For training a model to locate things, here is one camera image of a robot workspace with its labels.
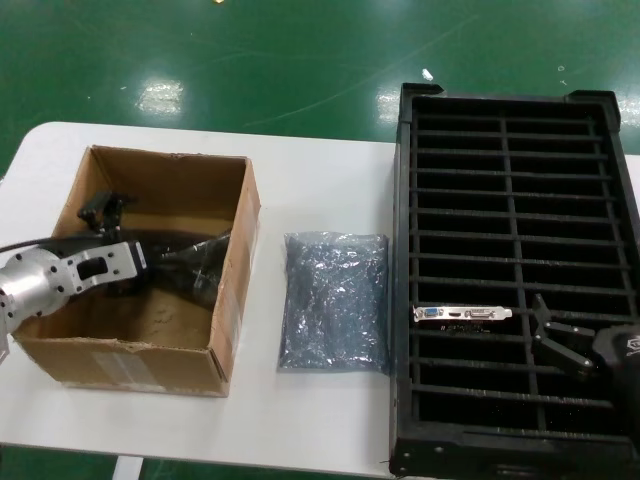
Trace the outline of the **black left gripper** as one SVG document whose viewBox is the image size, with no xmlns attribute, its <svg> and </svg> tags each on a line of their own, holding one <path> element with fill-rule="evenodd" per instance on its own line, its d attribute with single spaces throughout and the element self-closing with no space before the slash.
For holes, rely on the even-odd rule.
<svg viewBox="0 0 640 480">
<path fill-rule="evenodd" d="M 130 278 L 107 285 L 107 296 L 142 294 L 162 282 L 160 272 L 147 272 L 163 254 L 160 234 L 144 230 L 120 230 L 125 196 L 98 192 L 77 212 L 95 233 L 37 240 L 35 248 L 53 254 L 77 278 Z"/>
</svg>

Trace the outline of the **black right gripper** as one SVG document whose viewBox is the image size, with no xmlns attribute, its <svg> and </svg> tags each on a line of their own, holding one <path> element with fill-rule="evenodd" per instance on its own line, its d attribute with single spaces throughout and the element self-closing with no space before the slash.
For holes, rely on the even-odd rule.
<svg viewBox="0 0 640 480">
<path fill-rule="evenodd" d="M 605 328 L 596 334 L 593 329 L 561 323 L 554 319 L 541 294 L 534 296 L 532 310 L 532 350 L 536 356 L 567 375 L 586 380 L 596 369 L 589 357 L 593 348 L 616 385 L 639 385 L 638 325 Z"/>
</svg>

